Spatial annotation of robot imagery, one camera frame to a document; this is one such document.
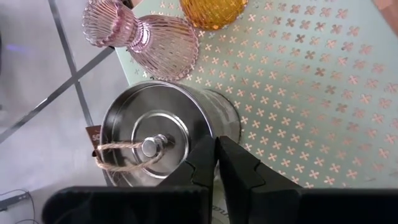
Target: pink ribbed glass vase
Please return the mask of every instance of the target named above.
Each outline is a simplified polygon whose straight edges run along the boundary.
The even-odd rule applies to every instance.
[[[83,33],[97,47],[127,47],[159,80],[184,78],[198,57],[198,38],[187,21],[157,15],[137,18],[118,0],[90,0],[83,13]]]

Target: gray tile floor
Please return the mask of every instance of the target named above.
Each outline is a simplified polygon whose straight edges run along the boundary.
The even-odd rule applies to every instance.
[[[100,124],[127,88],[114,50],[92,47],[83,38],[85,3],[0,0],[0,194],[30,191],[40,223],[44,202],[56,190],[106,184],[85,127]],[[0,212],[0,223],[32,217],[26,200]]]

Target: black cable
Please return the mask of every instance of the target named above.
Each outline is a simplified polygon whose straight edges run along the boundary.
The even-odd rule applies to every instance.
[[[24,189],[10,190],[10,191],[8,191],[8,192],[5,192],[5,193],[0,194],[0,196],[6,195],[6,194],[9,194],[9,193],[13,193],[13,192],[17,192],[17,191],[22,191],[22,192],[25,192],[26,194],[29,195],[30,202],[32,202],[33,219],[21,220],[21,221],[16,222],[15,224],[20,223],[20,222],[24,222],[24,221],[32,221],[32,224],[38,223],[38,221],[35,220],[35,219],[36,219],[35,203],[33,202],[32,195],[31,195],[27,190],[24,190]]]
[[[26,222],[26,221],[33,221],[33,224],[40,224],[38,221],[33,220],[33,219],[30,219],[30,218],[25,219],[25,220],[18,221],[18,222],[16,222],[15,224],[18,224],[18,223],[21,223],[21,222]]]

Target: price tag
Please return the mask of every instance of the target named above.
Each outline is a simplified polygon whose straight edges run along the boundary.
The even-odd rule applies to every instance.
[[[88,137],[90,138],[91,143],[93,144],[94,151],[93,157],[97,156],[96,148],[100,144],[100,137],[101,137],[101,125],[91,126],[86,128]]]

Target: glass candle holder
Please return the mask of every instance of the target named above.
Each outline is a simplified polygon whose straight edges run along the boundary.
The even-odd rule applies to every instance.
[[[217,30],[232,23],[248,0],[180,0],[182,10],[194,27]]]
[[[198,58],[198,38],[187,21],[158,15],[137,18],[118,0],[90,0],[82,25],[91,44],[127,47],[155,79],[184,78]]]

